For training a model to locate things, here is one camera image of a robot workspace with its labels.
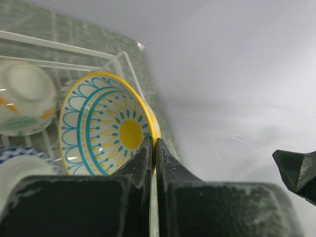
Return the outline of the blue yellow patterned bowl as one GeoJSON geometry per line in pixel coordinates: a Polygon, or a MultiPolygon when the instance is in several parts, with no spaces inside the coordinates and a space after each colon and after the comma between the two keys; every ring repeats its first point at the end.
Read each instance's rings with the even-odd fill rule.
{"type": "Polygon", "coordinates": [[[158,119],[124,80],[94,72],[68,91],[59,116],[59,147],[69,175],[110,175],[161,137],[158,119]]]}

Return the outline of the red patterned bowl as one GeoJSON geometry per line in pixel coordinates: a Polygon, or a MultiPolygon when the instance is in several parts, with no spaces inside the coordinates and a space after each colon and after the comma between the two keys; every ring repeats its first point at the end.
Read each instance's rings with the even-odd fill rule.
{"type": "Polygon", "coordinates": [[[54,160],[34,147],[8,147],[0,150],[0,209],[3,210],[12,189],[32,175],[57,175],[54,160]]]}

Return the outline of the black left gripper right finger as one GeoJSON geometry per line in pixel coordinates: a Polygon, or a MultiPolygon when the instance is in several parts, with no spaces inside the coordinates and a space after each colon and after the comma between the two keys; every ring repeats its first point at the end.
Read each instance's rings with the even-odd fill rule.
{"type": "Polygon", "coordinates": [[[156,143],[162,237],[301,237],[287,194],[271,183],[206,182],[156,143]]]}

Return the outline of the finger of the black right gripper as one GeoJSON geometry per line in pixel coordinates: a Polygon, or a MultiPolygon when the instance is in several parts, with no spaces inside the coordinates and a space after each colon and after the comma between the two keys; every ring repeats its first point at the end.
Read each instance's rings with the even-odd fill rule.
{"type": "Polygon", "coordinates": [[[276,150],[272,157],[287,189],[316,204],[316,153],[276,150]]]}

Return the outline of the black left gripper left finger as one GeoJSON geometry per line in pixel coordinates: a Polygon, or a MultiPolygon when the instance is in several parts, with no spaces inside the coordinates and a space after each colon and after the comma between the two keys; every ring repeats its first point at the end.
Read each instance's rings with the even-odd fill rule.
{"type": "Polygon", "coordinates": [[[3,237],[147,237],[153,142],[109,176],[23,178],[0,217],[3,237]]]}

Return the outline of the orange floral bowl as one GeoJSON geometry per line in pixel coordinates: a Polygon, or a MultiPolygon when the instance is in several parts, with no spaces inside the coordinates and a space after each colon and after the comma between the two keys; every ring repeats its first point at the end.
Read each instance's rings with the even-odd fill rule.
{"type": "Polygon", "coordinates": [[[54,80],[23,61],[0,61],[0,133],[28,136],[50,126],[55,118],[54,80]]]}

